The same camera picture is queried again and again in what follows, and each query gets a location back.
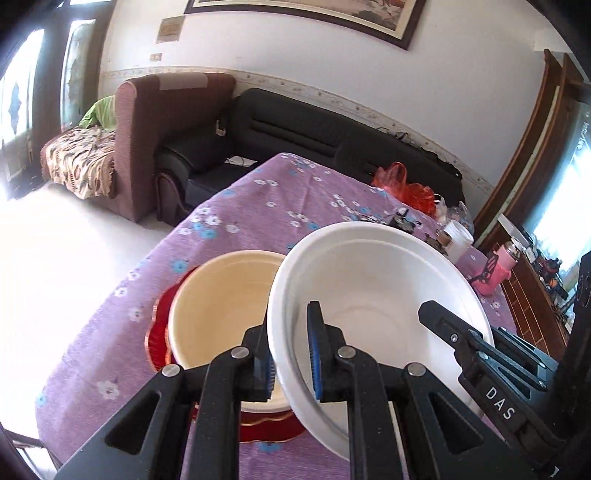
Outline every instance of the pink bottle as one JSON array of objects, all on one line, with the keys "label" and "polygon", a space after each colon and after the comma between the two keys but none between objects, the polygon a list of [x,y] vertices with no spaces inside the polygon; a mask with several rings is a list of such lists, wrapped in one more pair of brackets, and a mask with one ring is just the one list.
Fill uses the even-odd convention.
[{"label": "pink bottle", "polygon": [[501,282],[511,278],[511,269],[517,265],[523,247],[516,238],[491,252],[484,270],[470,282],[472,287],[485,297],[492,295]]}]

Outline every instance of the sofa cushion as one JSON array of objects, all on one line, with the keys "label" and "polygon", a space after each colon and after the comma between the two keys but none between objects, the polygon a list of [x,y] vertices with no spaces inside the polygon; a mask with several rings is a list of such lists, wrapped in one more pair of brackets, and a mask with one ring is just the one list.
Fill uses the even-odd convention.
[{"label": "sofa cushion", "polygon": [[228,136],[216,135],[215,124],[185,130],[161,142],[159,154],[168,151],[202,173],[234,155],[233,142]]},{"label": "sofa cushion", "polygon": [[336,154],[336,170],[371,184],[378,167],[388,168],[394,162],[407,169],[407,183],[421,183],[445,198],[448,206],[465,202],[462,175],[447,172],[424,151],[404,144],[394,136],[359,125],[345,139]]},{"label": "sofa cushion", "polygon": [[237,155],[266,161],[290,152],[334,167],[348,131],[358,125],[338,113],[257,88],[235,102],[228,122]]},{"label": "sofa cushion", "polygon": [[187,181],[185,203],[196,207],[205,200],[209,200],[217,192],[227,189],[232,183],[255,168],[256,164],[250,167],[240,167],[222,163],[205,173],[194,174]]}]

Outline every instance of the painting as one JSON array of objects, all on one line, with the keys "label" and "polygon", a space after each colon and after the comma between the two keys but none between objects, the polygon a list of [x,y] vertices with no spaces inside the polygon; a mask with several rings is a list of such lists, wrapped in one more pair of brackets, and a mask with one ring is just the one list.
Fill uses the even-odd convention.
[{"label": "painting", "polygon": [[168,41],[178,41],[181,37],[181,30],[183,29],[184,16],[165,18],[160,22],[160,29],[158,30],[158,37],[156,43],[164,43]]},{"label": "painting", "polygon": [[367,33],[408,50],[427,0],[189,0],[185,14],[250,10],[298,15]]}]

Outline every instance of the floor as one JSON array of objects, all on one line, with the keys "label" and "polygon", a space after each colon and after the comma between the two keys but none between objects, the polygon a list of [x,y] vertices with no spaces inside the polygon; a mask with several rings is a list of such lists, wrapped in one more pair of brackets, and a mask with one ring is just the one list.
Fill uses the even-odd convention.
[{"label": "floor", "polygon": [[0,200],[0,421],[37,437],[34,402],[68,344],[172,228],[132,223],[65,187]]}]

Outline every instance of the wall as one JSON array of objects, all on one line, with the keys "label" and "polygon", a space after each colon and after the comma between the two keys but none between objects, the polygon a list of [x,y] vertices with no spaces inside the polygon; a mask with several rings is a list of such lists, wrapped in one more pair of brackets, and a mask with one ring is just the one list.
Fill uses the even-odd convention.
[{"label": "wall", "polygon": [[572,53],[570,47],[556,31],[554,27],[540,28],[534,34],[534,50],[544,51],[548,49],[556,53]]},{"label": "wall", "polygon": [[[188,15],[179,42],[156,44],[161,19],[185,5],[118,0],[101,72],[194,65],[295,80],[408,125],[492,185],[530,118],[544,69],[534,36],[550,26],[526,0],[429,0],[409,51],[325,22],[257,12]],[[150,62],[159,52],[162,62]]]}]

